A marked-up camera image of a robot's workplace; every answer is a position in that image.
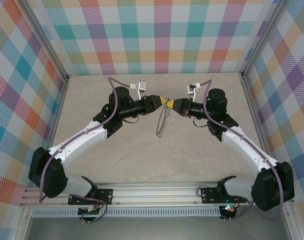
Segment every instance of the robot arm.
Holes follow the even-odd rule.
[[[136,86],[139,93],[143,92],[141,89],[144,88],[145,90],[145,85],[140,82]],[[102,108],[101,112],[84,129],[48,150],[40,147],[34,152],[28,177],[38,187],[41,186],[41,175],[46,163],[51,157],[53,158],[46,169],[43,181],[43,192],[49,198],[54,198],[61,193],[67,193],[97,199],[97,187],[94,183],[86,177],[76,179],[66,176],[65,170],[90,147],[109,138],[118,131],[123,125],[123,119],[149,114],[165,102],[165,99],[161,96],[140,97],[140,94],[139,100],[134,101],[127,88],[117,87],[115,90],[118,98],[117,110],[116,114],[108,122],[99,127],[114,111],[115,96],[113,93],[109,96],[109,103]]]
[[[208,119],[204,111],[204,104],[194,102],[195,89],[201,84],[187,86],[191,98],[181,98],[168,102],[167,106],[184,117],[195,117],[197,119]],[[216,190],[222,201],[228,196],[239,196],[254,200],[255,204],[263,211],[268,211],[280,204],[280,189],[276,176],[270,164],[276,169],[281,180],[284,201],[294,198],[294,180],[292,167],[287,162],[279,163],[276,159],[267,155],[256,146],[239,127],[238,123],[227,114],[227,99],[221,89],[211,89],[208,92],[206,110],[208,115],[216,122],[228,127],[219,126],[209,120],[207,126],[212,135],[220,142],[232,148],[239,157],[250,167],[255,181],[239,179],[236,176],[229,176],[220,181]]]

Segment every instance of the beige floor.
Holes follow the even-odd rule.
[[[71,78],[54,144],[69,138],[100,112],[112,93],[108,76]],[[188,98],[186,85],[213,79],[213,88],[222,88],[228,98],[228,113],[257,144],[258,138],[237,73],[116,75],[124,83],[147,81],[145,95]],[[198,89],[201,102],[205,87]],[[131,90],[134,100],[135,90]],[[67,170],[94,182],[187,182],[217,181],[229,175],[253,179],[242,160],[212,136],[206,127],[196,128],[192,119],[172,112],[162,138],[155,135],[161,108],[126,124],[109,139],[84,153]]]

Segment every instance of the plaid backdrop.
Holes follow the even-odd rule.
[[[47,145],[62,87],[15,1],[0,1],[0,240],[14,233],[32,154]]]
[[[304,229],[304,0],[290,2],[248,81],[273,157],[294,169]]]
[[[41,1],[49,22],[36,8]],[[262,32],[256,22],[265,27],[277,0],[29,2],[67,71],[88,75],[239,72]]]

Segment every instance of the marble surface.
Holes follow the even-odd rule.
[[[54,144],[71,137],[86,126],[108,102],[112,93],[107,75],[73,76],[70,80]],[[145,95],[188,98],[186,85],[213,79],[212,88],[221,88],[228,99],[228,113],[258,144],[258,138],[237,73],[115,75],[129,84],[147,81]],[[203,100],[205,87],[197,89],[196,102]],[[130,94],[138,99],[135,90]],[[192,119],[172,111],[166,130],[156,137],[161,112],[141,116],[136,124],[124,123],[109,139],[93,146],[67,169],[68,174],[105,182],[189,182],[217,181],[229,175],[254,179],[246,164],[206,127],[196,128]]]

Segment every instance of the perforated metal strip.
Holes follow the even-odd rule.
[[[35,208],[33,218],[71,218],[79,217],[76,207]],[[218,206],[195,206],[195,207],[109,207],[105,217],[219,217]]]

